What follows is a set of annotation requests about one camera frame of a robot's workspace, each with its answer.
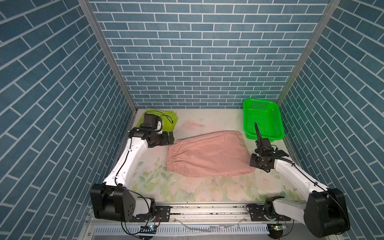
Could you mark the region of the lime green shorts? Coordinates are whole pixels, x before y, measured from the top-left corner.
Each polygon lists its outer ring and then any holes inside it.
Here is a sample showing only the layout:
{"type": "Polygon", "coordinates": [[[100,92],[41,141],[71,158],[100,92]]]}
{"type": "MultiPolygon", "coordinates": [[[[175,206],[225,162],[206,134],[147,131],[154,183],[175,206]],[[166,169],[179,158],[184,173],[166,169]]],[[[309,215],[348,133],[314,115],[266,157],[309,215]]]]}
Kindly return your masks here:
{"type": "Polygon", "coordinates": [[[144,123],[144,118],[146,114],[152,114],[158,116],[162,120],[162,129],[158,131],[158,126],[155,129],[158,133],[160,132],[173,132],[178,121],[178,116],[173,111],[162,111],[156,109],[147,109],[146,112],[142,115],[136,127],[139,128],[144,123]]]}

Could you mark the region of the pink shorts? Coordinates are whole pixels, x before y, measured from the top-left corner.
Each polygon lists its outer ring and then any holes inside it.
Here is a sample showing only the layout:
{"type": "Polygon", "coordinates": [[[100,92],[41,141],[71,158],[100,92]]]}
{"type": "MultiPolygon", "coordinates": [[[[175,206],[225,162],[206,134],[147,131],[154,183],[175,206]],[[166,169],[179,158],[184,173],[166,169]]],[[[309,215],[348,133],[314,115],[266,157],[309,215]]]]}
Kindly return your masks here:
{"type": "Polygon", "coordinates": [[[167,170],[185,177],[233,177],[255,171],[238,131],[221,131],[181,140],[168,149],[167,170]]]}

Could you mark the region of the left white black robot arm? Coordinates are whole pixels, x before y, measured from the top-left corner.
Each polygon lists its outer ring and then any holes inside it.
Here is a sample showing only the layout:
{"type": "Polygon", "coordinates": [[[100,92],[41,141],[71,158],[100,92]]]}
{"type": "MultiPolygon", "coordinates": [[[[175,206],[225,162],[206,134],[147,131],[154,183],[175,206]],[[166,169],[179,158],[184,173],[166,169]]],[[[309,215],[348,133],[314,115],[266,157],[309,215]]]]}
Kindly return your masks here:
{"type": "Polygon", "coordinates": [[[157,146],[174,143],[173,132],[156,132],[152,129],[133,128],[125,149],[101,184],[94,184],[90,197],[94,216],[116,222],[149,222],[156,217],[156,202],[129,189],[143,154],[157,146]]]}

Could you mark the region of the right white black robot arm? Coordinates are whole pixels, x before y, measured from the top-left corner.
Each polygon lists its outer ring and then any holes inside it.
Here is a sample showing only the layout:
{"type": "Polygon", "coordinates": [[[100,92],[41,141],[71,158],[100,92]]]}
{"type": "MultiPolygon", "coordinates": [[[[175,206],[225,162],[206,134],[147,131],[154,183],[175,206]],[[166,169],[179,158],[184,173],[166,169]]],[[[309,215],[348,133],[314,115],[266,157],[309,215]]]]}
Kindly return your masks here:
{"type": "Polygon", "coordinates": [[[320,183],[287,156],[278,157],[275,152],[269,156],[252,154],[250,165],[267,173],[276,170],[305,198],[302,203],[282,196],[267,198],[263,208],[267,220],[276,221],[280,217],[288,217],[306,225],[317,238],[341,235],[350,230],[345,195],[339,189],[331,189],[320,183]]]}

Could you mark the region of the green plastic basket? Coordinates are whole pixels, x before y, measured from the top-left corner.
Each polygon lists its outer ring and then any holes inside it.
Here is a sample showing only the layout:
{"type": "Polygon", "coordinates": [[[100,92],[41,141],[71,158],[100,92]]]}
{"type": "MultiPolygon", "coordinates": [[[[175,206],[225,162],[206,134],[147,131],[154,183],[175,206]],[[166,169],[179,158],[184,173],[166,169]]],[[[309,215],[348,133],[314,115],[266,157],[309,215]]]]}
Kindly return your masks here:
{"type": "Polygon", "coordinates": [[[285,137],[279,106],[267,100],[246,99],[243,102],[244,132],[247,139],[257,140],[255,125],[263,138],[271,142],[285,137]]]}

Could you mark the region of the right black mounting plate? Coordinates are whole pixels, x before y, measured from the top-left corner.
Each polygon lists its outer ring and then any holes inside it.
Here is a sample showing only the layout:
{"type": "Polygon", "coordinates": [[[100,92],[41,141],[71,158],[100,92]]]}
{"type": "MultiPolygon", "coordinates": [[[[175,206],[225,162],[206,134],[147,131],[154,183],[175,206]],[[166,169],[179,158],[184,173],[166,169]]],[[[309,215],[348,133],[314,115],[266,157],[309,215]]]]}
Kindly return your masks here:
{"type": "Polygon", "coordinates": [[[283,215],[278,215],[273,207],[258,205],[258,204],[248,204],[246,205],[246,210],[250,214],[252,222],[260,221],[290,221],[291,218],[283,215]]]}

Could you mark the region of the black mounting plate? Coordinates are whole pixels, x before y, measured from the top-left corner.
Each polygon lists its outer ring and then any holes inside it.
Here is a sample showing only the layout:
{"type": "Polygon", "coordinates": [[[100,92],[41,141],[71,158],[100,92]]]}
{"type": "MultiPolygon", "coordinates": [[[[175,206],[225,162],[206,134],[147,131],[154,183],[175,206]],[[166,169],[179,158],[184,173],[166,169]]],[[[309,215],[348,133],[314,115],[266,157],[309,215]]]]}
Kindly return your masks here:
{"type": "Polygon", "coordinates": [[[146,223],[147,221],[153,222],[156,218],[156,221],[169,222],[170,219],[170,206],[150,206],[150,211],[145,214],[136,214],[133,215],[130,223],[146,223]]]}
{"type": "Polygon", "coordinates": [[[250,214],[252,222],[260,221],[290,221],[291,218],[283,215],[278,215],[273,207],[258,205],[258,204],[248,204],[246,205],[246,210],[250,214]]]}

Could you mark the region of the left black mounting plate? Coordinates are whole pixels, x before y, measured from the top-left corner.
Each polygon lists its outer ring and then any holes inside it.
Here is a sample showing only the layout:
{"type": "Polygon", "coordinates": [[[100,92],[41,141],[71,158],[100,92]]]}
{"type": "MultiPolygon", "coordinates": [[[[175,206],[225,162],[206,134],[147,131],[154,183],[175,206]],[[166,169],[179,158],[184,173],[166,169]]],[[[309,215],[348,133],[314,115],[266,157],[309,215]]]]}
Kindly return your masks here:
{"type": "Polygon", "coordinates": [[[145,214],[136,214],[133,215],[130,223],[146,223],[147,221],[153,222],[156,218],[156,221],[169,222],[170,219],[170,206],[150,206],[150,211],[145,214]]]}

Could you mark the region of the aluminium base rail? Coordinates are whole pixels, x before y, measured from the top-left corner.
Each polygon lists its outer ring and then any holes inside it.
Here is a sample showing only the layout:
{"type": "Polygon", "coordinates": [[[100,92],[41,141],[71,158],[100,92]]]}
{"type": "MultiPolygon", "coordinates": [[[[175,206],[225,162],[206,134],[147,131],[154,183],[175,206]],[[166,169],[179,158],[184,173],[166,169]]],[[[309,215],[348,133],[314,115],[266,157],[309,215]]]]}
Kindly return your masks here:
{"type": "Polygon", "coordinates": [[[260,221],[252,222],[250,214],[246,210],[246,205],[258,204],[264,205],[262,202],[234,202],[234,203],[156,203],[156,206],[170,206],[170,219],[169,222],[156,221],[155,223],[174,223],[182,222],[184,224],[233,224],[233,223],[262,223],[262,224],[285,224],[285,223],[299,223],[295,220],[290,221],[260,221]]]}

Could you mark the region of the left aluminium corner post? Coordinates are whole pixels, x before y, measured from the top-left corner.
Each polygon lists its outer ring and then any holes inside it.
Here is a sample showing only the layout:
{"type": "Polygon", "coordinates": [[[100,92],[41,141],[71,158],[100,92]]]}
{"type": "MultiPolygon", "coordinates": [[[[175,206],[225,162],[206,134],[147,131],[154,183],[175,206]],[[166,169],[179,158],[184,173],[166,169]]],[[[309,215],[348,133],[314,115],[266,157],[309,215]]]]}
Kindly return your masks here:
{"type": "Polygon", "coordinates": [[[129,90],[125,84],[125,81],[124,81],[124,78],[121,74],[121,71],[119,70],[119,67],[116,63],[116,60],[110,50],[110,47],[108,45],[108,42],[103,34],[103,31],[97,21],[97,18],[96,18],[96,15],[95,13],[93,12],[93,9],[91,7],[91,4],[89,1],[86,1],[86,0],[78,0],[78,3],[95,35],[95,38],[97,39],[100,47],[101,47],[101,50],[103,51],[105,57],[106,57],[106,60],[108,62],[108,64],[110,65],[111,67],[111,70],[112,72],[114,73],[116,79],[117,79],[117,82],[119,84],[119,86],[121,87],[123,93],[124,93],[124,96],[126,98],[126,100],[128,101],[128,104],[130,106],[130,108],[132,109],[133,113],[136,114],[137,113],[137,107],[129,93],[129,90]]]}

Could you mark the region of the aluminium corner post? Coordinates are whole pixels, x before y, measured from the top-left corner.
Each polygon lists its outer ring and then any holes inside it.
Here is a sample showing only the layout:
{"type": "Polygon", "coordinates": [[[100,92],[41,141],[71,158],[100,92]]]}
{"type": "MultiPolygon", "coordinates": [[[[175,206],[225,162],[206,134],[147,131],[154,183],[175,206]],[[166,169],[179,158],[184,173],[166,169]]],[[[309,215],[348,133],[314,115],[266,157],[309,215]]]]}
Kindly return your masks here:
{"type": "Polygon", "coordinates": [[[309,38],[302,54],[298,58],[296,65],[293,67],[290,76],[288,77],[284,87],[282,88],[280,95],[278,96],[278,98],[276,100],[276,103],[279,106],[283,103],[283,101],[284,101],[285,97],[287,96],[290,88],[293,86],[297,76],[299,75],[304,64],[306,63],[307,59],[309,58],[309,55],[311,54],[316,43],[320,39],[320,36],[322,35],[324,29],[326,28],[328,22],[330,21],[331,17],[333,16],[334,12],[336,11],[340,2],[341,2],[341,0],[331,0],[327,4],[318,24],[314,28],[314,31],[313,31],[311,37],[309,38]]]}
{"type": "Polygon", "coordinates": [[[96,15],[95,13],[93,12],[93,9],[91,7],[91,4],[89,1],[86,1],[86,0],[78,0],[78,3],[95,35],[95,38],[97,39],[100,47],[101,47],[101,50],[103,51],[105,57],[106,57],[106,60],[108,62],[108,64],[110,65],[111,67],[111,70],[112,72],[114,73],[116,79],[117,79],[117,82],[119,84],[119,86],[121,87],[123,93],[124,93],[124,96],[126,98],[126,100],[128,101],[128,104],[130,106],[130,108],[132,109],[133,113],[136,114],[137,113],[137,107],[129,93],[129,90],[125,84],[125,81],[124,81],[124,78],[121,74],[121,71],[119,70],[119,67],[116,63],[116,60],[110,50],[110,47],[108,45],[108,42],[103,34],[103,31],[97,21],[97,18],[96,18],[96,15]]]}

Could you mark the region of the right aluminium corner post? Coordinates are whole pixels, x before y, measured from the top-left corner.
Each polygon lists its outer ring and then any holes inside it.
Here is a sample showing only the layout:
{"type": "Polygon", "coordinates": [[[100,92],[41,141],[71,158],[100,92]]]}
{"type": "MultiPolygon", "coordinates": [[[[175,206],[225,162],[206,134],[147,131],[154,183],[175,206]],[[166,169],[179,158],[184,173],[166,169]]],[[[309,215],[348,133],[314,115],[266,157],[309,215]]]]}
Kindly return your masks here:
{"type": "Polygon", "coordinates": [[[324,29],[326,28],[328,22],[330,21],[331,17],[333,16],[334,12],[336,11],[340,2],[341,2],[341,0],[331,0],[327,4],[318,24],[314,28],[314,31],[313,31],[311,37],[309,38],[302,54],[298,58],[296,65],[293,67],[290,76],[288,77],[284,87],[282,88],[280,95],[278,96],[278,98],[276,100],[276,103],[279,106],[283,103],[283,101],[284,101],[285,97],[287,96],[290,88],[293,86],[297,76],[299,75],[304,64],[306,63],[307,59],[309,58],[309,55],[311,54],[316,43],[320,39],[320,36],[322,35],[324,29]]]}

